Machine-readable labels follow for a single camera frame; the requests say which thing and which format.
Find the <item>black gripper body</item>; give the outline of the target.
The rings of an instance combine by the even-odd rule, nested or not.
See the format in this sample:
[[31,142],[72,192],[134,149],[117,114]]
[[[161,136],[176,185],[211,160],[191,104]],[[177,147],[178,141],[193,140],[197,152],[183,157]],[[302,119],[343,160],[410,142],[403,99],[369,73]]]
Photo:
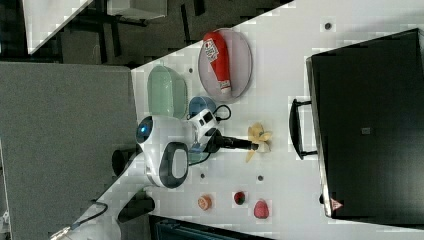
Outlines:
[[229,137],[223,136],[219,130],[212,128],[206,133],[206,137],[209,138],[206,147],[204,149],[207,153],[216,153],[221,148],[232,148],[232,141]]

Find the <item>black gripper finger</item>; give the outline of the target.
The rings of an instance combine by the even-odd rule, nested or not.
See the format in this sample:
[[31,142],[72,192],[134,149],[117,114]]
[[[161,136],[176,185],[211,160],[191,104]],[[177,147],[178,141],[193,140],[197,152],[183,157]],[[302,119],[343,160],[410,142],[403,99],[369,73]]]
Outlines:
[[259,148],[259,145],[256,143],[253,143],[249,140],[243,140],[243,139],[233,139],[232,145],[236,149],[244,149],[244,150],[257,150]]

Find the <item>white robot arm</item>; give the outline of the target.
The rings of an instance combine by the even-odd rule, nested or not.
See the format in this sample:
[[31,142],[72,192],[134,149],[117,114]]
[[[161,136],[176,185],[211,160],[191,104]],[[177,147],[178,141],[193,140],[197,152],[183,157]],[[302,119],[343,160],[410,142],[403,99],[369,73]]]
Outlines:
[[124,207],[146,187],[174,189],[182,185],[191,152],[259,148],[252,141],[221,135],[216,117],[207,109],[188,120],[148,116],[140,122],[136,140],[141,152],[118,179],[72,225],[49,240],[121,240],[118,216]]

